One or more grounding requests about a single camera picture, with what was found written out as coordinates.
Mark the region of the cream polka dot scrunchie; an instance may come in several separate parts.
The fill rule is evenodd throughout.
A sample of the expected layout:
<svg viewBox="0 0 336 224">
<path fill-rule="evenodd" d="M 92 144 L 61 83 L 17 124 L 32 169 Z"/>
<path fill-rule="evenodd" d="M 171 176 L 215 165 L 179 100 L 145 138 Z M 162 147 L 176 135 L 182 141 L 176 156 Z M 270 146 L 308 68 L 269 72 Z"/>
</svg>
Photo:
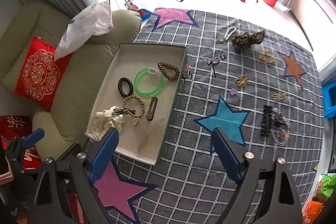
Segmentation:
<svg viewBox="0 0 336 224">
<path fill-rule="evenodd" d="M 94 115 L 92 127 L 92 137 L 100 141 L 110 128 L 116 128 L 118 132 L 122 131 L 124 118 L 122 109 L 118 106 L 112 106 L 108 110 L 98 111 Z"/>
</svg>

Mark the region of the grey oval snap clip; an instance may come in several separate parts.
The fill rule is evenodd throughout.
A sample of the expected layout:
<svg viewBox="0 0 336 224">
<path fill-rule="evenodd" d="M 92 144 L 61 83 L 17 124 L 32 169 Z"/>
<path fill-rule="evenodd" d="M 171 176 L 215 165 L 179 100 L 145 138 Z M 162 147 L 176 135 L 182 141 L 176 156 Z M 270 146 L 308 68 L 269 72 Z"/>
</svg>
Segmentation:
<svg viewBox="0 0 336 224">
<path fill-rule="evenodd" d="M 148 121 L 152 121 L 153 117 L 154 117 L 154 113 L 155 113 L 155 109 L 158 103 L 158 98 L 157 97 L 153 97 L 150 101 L 150 105 L 146 114 L 146 119 Z"/>
</svg>

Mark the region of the green plastic bangle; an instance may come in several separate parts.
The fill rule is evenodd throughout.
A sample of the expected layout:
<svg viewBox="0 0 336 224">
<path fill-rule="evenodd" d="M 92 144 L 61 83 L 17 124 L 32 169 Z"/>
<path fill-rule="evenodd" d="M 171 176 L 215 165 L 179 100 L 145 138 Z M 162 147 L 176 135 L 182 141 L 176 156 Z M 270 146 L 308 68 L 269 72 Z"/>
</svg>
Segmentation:
<svg viewBox="0 0 336 224">
<path fill-rule="evenodd" d="M 155 68 L 144 68 L 134 78 L 136 92 L 144 97 L 155 96 L 162 91 L 163 86 L 163 75 Z"/>
</svg>

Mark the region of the clear plastic hair claw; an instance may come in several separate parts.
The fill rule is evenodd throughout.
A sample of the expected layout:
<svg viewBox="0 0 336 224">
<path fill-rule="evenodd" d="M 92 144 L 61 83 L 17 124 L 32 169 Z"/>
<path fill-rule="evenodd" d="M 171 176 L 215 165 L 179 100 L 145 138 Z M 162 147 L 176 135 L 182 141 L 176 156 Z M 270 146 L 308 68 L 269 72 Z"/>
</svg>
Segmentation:
<svg viewBox="0 0 336 224">
<path fill-rule="evenodd" d="M 167 122 L 167 115 L 155 120 L 144 120 L 136 128 L 137 133 L 137 153 L 145 155 L 154 155 L 159 145 L 162 143 L 163 129 Z"/>
</svg>

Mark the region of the red printed cushion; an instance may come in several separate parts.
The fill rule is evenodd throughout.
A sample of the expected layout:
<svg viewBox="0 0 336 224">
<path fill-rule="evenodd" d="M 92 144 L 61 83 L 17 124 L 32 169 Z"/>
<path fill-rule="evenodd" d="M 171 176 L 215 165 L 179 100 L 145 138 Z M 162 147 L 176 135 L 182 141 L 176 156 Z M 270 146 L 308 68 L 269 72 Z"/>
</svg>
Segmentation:
<svg viewBox="0 0 336 224">
<path fill-rule="evenodd" d="M 0 117 L 1 142 L 4 149 L 14 139 L 27 137 L 32 133 L 32 118 L 30 116 L 5 115 Z M 24 169 L 38 169 L 43 165 L 35 146 L 25 150 Z"/>
</svg>

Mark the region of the beige leather sofa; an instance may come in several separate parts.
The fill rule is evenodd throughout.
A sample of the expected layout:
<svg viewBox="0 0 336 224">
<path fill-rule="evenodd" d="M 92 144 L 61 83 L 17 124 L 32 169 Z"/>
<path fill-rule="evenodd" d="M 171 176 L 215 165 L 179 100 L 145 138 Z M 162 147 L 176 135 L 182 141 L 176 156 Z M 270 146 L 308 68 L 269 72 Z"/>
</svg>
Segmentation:
<svg viewBox="0 0 336 224">
<path fill-rule="evenodd" d="M 58 60 L 54 52 L 70 17 L 46 2 L 25 4 L 2 35 L 1 85 L 33 103 L 32 128 L 45 131 L 35 145 L 42 160 L 85 143 L 98 91 L 118 46 L 134 42 L 141 28 L 135 11 L 114 11 L 112 20 L 109 33 L 92 36 Z"/>
</svg>

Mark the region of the purple heart clip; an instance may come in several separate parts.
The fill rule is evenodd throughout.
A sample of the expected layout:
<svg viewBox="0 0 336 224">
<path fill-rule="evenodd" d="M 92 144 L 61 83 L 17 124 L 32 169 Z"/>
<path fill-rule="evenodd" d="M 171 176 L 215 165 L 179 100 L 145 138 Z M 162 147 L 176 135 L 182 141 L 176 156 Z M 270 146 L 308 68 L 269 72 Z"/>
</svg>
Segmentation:
<svg viewBox="0 0 336 224">
<path fill-rule="evenodd" d="M 232 88 L 231 91 L 230 91 L 230 94 L 232 96 L 236 95 L 238 93 L 237 89 L 236 88 Z"/>
</svg>

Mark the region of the red embroidered cushion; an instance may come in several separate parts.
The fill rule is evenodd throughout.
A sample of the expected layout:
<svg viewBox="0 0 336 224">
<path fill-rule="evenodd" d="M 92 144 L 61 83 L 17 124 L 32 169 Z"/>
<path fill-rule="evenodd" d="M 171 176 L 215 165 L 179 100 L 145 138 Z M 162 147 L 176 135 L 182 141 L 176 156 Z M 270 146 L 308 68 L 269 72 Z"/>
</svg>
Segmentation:
<svg viewBox="0 0 336 224">
<path fill-rule="evenodd" d="M 56 89 L 72 54 L 55 60 L 56 48 L 36 36 L 32 38 L 14 93 L 31 99 L 42 106 L 44 111 L 51 110 Z"/>
</svg>

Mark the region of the gold flower hair clip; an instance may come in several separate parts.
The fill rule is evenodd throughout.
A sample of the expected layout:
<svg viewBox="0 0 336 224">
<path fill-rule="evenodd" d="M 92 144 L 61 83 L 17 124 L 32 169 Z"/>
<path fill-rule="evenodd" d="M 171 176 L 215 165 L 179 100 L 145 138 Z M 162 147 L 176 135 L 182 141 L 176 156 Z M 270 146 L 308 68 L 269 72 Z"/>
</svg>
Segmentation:
<svg viewBox="0 0 336 224">
<path fill-rule="evenodd" d="M 239 76 L 235 79 L 235 84 L 237 87 L 245 87 L 248 83 L 248 76 Z"/>
</svg>

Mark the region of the grey checked star bedspread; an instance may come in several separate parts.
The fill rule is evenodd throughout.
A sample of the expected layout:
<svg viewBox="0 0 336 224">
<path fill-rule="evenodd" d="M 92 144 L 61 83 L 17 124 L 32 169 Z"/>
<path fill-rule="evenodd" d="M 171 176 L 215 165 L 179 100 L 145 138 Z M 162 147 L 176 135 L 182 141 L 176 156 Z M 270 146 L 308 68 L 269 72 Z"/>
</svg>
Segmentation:
<svg viewBox="0 0 336 224">
<path fill-rule="evenodd" d="M 259 159 L 283 157 L 291 168 L 300 203 L 314 179 L 313 166 L 322 146 L 322 97 L 318 72 L 310 53 L 272 31 L 259 45 L 236 52 L 219 43 L 230 27 L 254 33 L 259 26 L 244 20 L 203 11 L 190 11 L 195 25 L 180 20 L 161 24 L 155 12 L 137 37 L 138 43 L 186 46 L 193 79 L 180 82 L 166 140 L 157 162 L 149 166 L 116 155 L 121 173 L 157 187 L 135 200 L 141 223 L 215 223 L 233 195 L 217 155 L 211 153 L 210 131 L 216 127 Z M 259 60 L 264 50 L 274 53 L 275 65 Z M 214 78 L 205 63 L 224 53 Z M 235 79 L 248 76 L 245 87 Z M 238 93 L 230 94 L 232 88 Z M 272 94 L 286 93 L 272 101 Z M 260 135 L 264 105 L 272 106 L 272 129 Z"/>
</svg>

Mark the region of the gold bunny hair clip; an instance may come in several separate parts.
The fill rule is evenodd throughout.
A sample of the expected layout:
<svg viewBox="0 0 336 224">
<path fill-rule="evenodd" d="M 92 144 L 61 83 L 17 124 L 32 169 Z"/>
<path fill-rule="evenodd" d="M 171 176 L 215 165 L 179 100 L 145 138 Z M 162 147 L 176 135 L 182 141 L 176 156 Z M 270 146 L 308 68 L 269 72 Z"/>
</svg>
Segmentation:
<svg viewBox="0 0 336 224">
<path fill-rule="evenodd" d="M 286 93 L 283 93 L 283 92 L 272 94 L 272 101 L 279 102 L 283 100 L 285 96 L 286 96 Z"/>
</svg>

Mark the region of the shallow beige tray box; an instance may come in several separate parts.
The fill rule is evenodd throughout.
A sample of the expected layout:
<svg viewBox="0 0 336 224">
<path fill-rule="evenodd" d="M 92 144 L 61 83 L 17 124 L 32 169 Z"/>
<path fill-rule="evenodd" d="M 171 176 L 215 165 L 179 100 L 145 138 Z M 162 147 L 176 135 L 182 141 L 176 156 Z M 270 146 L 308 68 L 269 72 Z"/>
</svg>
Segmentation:
<svg viewBox="0 0 336 224">
<path fill-rule="evenodd" d="M 144 97 L 136 92 L 134 78 L 144 68 L 158 69 L 158 63 L 167 63 L 182 69 L 185 59 L 186 48 L 184 46 L 145 43 L 120 45 L 97 94 L 86 132 L 92 134 L 94 117 L 98 111 L 108 110 L 112 106 L 135 110 L 135 115 L 125 114 L 123 116 L 124 124 L 119 133 L 116 152 L 145 164 L 155 165 L 173 111 L 179 81 L 169 81 L 163 76 L 162 91 L 155 96 Z M 165 132 L 162 135 L 162 143 L 154 155 L 139 154 L 137 153 L 136 128 L 146 120 L 146 114 L 153 97 L 158 98 L 153 120 L 167 115 L 167 122 L 163 128 Z"/>
</svg>

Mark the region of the black hairpin with purple charm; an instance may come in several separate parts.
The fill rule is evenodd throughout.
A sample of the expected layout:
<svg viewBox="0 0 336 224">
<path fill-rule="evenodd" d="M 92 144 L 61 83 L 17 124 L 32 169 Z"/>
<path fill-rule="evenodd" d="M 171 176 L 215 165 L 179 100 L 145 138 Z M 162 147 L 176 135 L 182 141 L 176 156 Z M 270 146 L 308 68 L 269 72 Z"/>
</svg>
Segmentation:
<svg viewBox="0 0 336 224">
<path fill-rule="evenodd" d="M 225 59 L 226 59 L 225 54 L 224 54 L 224 53 L 221 53 L 221 54 L 219 54 L 218 56 L 215 56 L 215 57 L 213 57 L 213 58 L 211 58 L 211 59 L 206 59 L 206 60 L 205 60 L 205 63 L 206 63 L 208 66 L 211 67 L 211 69 L 212 69 L 212 71 L 213 71 L 214 78 L 217 77 L 216 72 L 215 72 L 215 65 L 219 64 L 220 61 L 223 61 L 223 60 L 225 60 Z"/>
</svg>

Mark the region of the small black hairpins with pink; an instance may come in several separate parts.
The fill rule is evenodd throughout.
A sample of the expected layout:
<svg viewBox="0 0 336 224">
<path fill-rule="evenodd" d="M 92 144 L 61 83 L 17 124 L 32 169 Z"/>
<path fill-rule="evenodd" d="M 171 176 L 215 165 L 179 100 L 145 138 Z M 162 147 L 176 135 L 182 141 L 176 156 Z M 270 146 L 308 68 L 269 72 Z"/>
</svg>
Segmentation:
<svg viewBox="0 0 336 224">
<path fill-rule="evenodd" d="M 190 64 L 185 64 L 182 69 L 182 82 L 185 83 L 186 80 L 193 79 L 193 69 Z"/>
</svg>

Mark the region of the gold hair claw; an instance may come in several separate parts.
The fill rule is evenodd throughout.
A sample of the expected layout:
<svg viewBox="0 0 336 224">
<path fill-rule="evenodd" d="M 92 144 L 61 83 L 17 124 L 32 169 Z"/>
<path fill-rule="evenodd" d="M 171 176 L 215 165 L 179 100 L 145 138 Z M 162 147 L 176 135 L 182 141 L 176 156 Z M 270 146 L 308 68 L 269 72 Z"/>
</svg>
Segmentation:
<svg viewBox="0 0 336 224">
<path fill-rule="evenodd" d="M 259 60 L 265 65 L 275 65 L 276 63 L 274 53 L 271 50 L 264 50 L 260 53 Z"/>
</svg>

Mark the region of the leopard print scrunchie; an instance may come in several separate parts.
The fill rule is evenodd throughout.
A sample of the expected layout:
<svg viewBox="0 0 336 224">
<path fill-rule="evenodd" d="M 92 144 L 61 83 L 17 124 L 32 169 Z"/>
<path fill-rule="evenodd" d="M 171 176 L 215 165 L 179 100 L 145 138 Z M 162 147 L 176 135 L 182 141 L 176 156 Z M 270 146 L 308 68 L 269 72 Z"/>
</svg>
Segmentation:
<svg viewBox="0 0 336 224">
<path fill-rule="evenodd" d="M 265 30 L 242 34 L 235 33 L 231 36 L 231 42 L 235 51 L 241 51 L 243 48 L 250 48 L 255 44 L 261 44 L 265 39 Z"/>
</svg>

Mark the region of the blue plastic stool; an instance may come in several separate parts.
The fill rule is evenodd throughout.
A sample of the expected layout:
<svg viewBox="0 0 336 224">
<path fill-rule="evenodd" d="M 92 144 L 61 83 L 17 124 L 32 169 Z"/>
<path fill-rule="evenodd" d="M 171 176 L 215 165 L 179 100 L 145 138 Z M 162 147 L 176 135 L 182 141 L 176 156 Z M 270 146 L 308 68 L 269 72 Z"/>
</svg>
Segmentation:
<svg viewBox="0 0 336 224">
<path fill-rule="evenodd" d="M 335 118 L 336 116 L 336 81 L 331 81 L 329 84 L 322 87 L 324 117 L 327 119 Z"/>
</svg>

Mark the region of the white plastic bag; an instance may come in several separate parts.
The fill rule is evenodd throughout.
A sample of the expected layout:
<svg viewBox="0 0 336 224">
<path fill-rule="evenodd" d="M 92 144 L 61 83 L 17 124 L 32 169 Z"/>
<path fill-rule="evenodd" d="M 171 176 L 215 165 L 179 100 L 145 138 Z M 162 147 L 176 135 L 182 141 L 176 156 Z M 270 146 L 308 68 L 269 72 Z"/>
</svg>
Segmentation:
<svg viewBox="0 0 336 224">
<path fill-rule="evenodd" d="M 56 47 L 55 60 L 77 51 L 92 36 L 108 34 L 113 27 L 110 0 L 86 7 L 69 22 Z"/>
</svg>

